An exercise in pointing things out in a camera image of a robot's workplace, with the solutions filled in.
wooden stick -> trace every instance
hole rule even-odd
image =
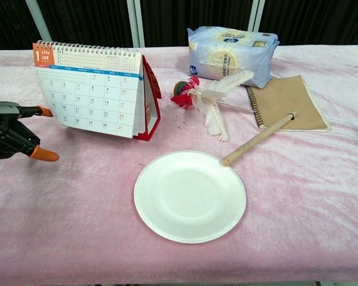
[[[262,131],[257,136],[253,137],[251,140],[249,140],[244,145],[240,146],[238,149],[234,150],[231,154],[229,154],[227,157],[223,158],[221,161],[221,164],[225,167],[231,165],[234,161],[236,161],[238,158],[243,156],[245,153],[247,153],[251,148],[255,147],[257,144],[259,144],[262,140],[266,139],[269,135],[273,134],[275,131],[279,130],[282,126],[287,124],[290,120],[294,119],[297,116],[296,112],[289,113],[284,118],[281,118],[279,121],[274,123],[273,125],[269,126],[267,129]]]

white paper plate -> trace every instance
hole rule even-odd
[[[179,243],[204,243],[238,223],[246,195],[237,173],[218,158],[179,151],[142,170],[134,201],[142,220],[157,234]]]

calendar page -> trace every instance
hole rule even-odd
[[[132,138],[143,131],[141,54],[119,48],[34,43],[42,94],[65,126]]]

white feather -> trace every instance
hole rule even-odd
[[[221,80],[213,80],[206,82],[203,87],[204,91],[217,91],[227,94],[232,91],[235,87],[242,85],[254,76],[253,72],[249,70],[243,70],[236,74],[226,76]]]
[[[207,98],[199,98],[192,95],[192,102],[195,108],[205,115],[205,126],[210,135],[220,134],[219,140],[228,140],[229,136],[224,127],[219,106],[216,101]]]

spiral notebook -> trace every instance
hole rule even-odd
[[[328,131],[330,125],[318,111],[301,76],[271,79],[262,89],[246,87],[258,127],[265,129],[287,114],[297,118],[280,130]]]
[[[44,99],[65,126],[149,140],[161,92],[135,50],[38,41],[33,56]]]

